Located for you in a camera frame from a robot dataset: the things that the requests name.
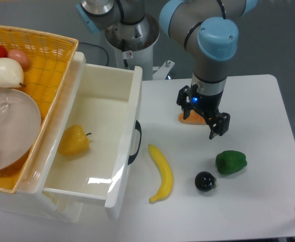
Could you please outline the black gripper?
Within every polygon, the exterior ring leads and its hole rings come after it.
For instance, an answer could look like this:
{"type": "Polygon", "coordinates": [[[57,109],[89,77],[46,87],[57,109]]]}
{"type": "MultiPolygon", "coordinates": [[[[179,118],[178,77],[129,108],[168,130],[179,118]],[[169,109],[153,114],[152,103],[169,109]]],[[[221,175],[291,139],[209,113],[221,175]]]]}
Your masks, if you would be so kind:
{"type": "Polygon", "coordinates": [[[230,125],[230,114],[218,110],[222,95],[223,91],[215,95],[201,94],[197,92],[196,84],[186,85],[179,90],[176,103],[181,106],[183,119],[189,118],[191,110],[194,110],[205,120],[209,120],[209,139],[212,140],[215,136],[225,134],[230,125]]]}

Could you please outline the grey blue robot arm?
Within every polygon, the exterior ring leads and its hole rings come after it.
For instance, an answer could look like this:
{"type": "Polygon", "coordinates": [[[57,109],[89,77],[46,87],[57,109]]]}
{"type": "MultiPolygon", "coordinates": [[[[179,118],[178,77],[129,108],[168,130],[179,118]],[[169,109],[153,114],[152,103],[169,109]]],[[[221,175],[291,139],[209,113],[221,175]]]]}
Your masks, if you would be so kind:
{"type": "Polygon", "coordinates": [[[119,68],[141,67],[153,77],[153,47],[160,32],[177,42],[194,59],[191,84],[183,87],[177,104],[188,118],[203,117],[209,136],[222,136],[230,115],[218,107],[231,59],[239,39],[233,18],[243,16],[256,1],[168,1],[158,19],[145,11],[144,1],[80,1],[78,14],[91,33],[104,32],[119,68]]]}

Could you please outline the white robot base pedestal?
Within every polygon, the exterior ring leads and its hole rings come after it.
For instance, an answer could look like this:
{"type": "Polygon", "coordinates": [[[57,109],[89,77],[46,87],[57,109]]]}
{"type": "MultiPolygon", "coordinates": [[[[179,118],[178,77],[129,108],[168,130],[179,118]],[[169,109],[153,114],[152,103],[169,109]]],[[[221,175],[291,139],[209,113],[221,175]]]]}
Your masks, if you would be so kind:
{"type": "Polygon", "coordinates": [[[149,14],[135,25],[119,22],[105,30],[105,38],[114,49],[116,66],[129,70],[141,67],[144,81],[170,79],[175,66],[169,59],[161,66],[154,65],[154,45],[159,35],[159,25],[149,14]]]}

